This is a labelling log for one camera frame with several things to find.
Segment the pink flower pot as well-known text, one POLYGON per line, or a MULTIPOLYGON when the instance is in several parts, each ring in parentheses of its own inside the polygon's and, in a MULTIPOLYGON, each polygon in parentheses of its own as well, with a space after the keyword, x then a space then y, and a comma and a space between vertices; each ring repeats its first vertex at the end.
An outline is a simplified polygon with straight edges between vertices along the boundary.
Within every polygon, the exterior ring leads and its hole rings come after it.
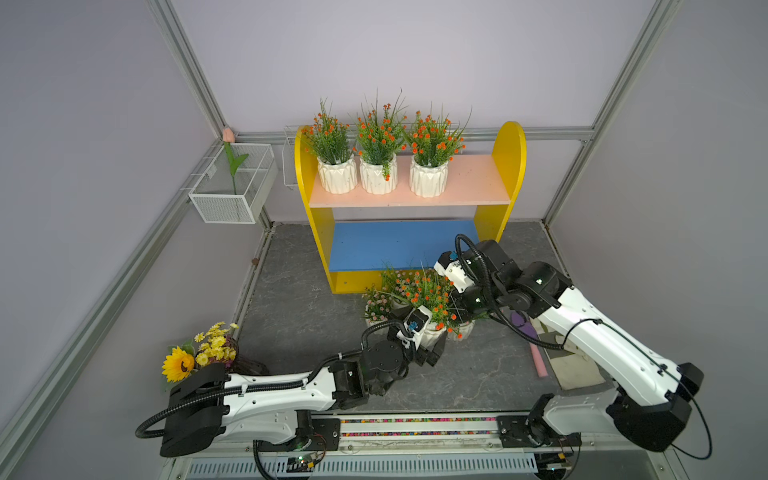
POLYGON ((387 268, 381 272, 381 290, 387 293, 400 295, 403 293, 404 286, 410 281, 412 276, 412 270, 387 268))
POLYGON ((367 326, 392 319, 391 294, 386 289, 367 288, 363 294, 364 321, 367 326))

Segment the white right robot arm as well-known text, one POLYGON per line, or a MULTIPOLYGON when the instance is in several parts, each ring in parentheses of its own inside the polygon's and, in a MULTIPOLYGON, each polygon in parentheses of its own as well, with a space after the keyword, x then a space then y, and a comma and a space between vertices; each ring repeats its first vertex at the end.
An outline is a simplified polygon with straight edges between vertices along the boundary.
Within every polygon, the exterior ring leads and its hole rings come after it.
POLYGON ((522 437, 543 446, 553 437, 620 434, 634 445, 663 452, 674 445, 691 414, 704 374, 655 353, 600 312, 556 267, 525 268, 494 240, 474 243, 463 234, 443 253, 435 271, 452 284, 461 319, 480 314, 529 343, 551 351, 573 346, 613 381, 613 388, 574 397, 547 394, 529 411, 522 437))

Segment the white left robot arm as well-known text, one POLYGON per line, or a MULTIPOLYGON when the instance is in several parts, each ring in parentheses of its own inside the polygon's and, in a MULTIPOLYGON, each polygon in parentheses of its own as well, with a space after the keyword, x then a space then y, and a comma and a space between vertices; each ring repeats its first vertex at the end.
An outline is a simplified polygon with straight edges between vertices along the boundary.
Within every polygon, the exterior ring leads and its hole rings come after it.
POLYGON ((411 365, 435 365, 447 333, 432 330, 431 319, 425 307, 399 309, 394 319, 366 328, 359 349, 331 355, 309 372, 253 376, 205 366, 173 386, 167 407, 135 435, 160 439, 165 458, 220 441, 303 447, 317 435, 313 414, 361 406, 406 378, 411 365))

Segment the yellow pink blue shelf rack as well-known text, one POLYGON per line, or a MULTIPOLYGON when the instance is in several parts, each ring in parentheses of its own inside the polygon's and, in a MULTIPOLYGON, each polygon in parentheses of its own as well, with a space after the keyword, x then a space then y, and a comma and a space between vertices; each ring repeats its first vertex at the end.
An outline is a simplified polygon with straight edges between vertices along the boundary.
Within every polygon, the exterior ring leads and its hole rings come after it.
POLYGON ((491 154, 456 159, 449 166, 445 192, 433 198, 415 195, 406 181, 386 195, 372 195, 362 187, 333 195, 322 188, 317 158, 302 133, 296 135, 294 157, 298 188, 330 290, 352 294, 379 284, 381 271, 388 267, 432 266, 453 249, 457 234, 501 240, 523 185, 527 145, 523 127, 505 123, 491 154), (343 208, 459 206, 474 207, 473 218, 337 222, 334 217, 335 210, 343 208))

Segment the sunflower bouquet basket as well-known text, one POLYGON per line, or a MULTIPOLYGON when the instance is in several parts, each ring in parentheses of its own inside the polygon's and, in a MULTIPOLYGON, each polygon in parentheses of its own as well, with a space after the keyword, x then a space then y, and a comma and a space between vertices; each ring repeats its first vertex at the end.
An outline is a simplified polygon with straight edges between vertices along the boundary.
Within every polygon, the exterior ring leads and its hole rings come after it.
POLYGON ((235 323, 218 322, 207 331, 198 333, 181 345, 172 345, 162 363, 162 376, 170 384, 177 384, 214 364, 231 369, 238 357, 234 334, 235 323))

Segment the pink artificial tulip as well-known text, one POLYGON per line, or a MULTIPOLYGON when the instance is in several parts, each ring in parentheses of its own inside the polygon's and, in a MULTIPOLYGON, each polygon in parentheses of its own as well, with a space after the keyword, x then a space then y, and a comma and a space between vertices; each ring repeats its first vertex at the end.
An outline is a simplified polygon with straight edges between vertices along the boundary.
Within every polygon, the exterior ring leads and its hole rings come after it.
POLYGON ((249 154, 236 154, 233 149, 233 143, 236 141, 236 136, 233 130, 229 127, 225 127, 222 130, 222 141, 224 145, 225 154, 227 156, 229 172, 231 176, 231 182, 233 187, 233 194, 237 195, 237 181, 236 175, 241 165, 248 159, 249 154))

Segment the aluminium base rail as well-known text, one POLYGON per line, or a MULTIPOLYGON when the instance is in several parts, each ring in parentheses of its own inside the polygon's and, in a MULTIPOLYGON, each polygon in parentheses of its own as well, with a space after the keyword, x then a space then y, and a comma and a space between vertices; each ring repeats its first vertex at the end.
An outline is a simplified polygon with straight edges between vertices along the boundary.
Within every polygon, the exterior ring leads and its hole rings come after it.
POLYGON ((511 446, 519 412, 320 415, 327 450, 214 445, 169 460, 163 479, 672 479, 666 457, 613 434, 511 446))

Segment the white mesh wall basket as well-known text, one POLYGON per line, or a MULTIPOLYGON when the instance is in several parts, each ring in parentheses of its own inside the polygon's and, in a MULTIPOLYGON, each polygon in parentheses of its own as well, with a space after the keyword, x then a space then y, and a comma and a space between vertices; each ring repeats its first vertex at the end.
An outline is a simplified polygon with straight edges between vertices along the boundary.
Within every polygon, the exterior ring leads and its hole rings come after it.
POLYGON ((233 187, 224 145, 207 158, 206 169, 196 177, 188 198, 207 224, 252 225, 259 222, 263 207, 278 174, 271 145, 233 143, 236 154, 248 153, 233 187))

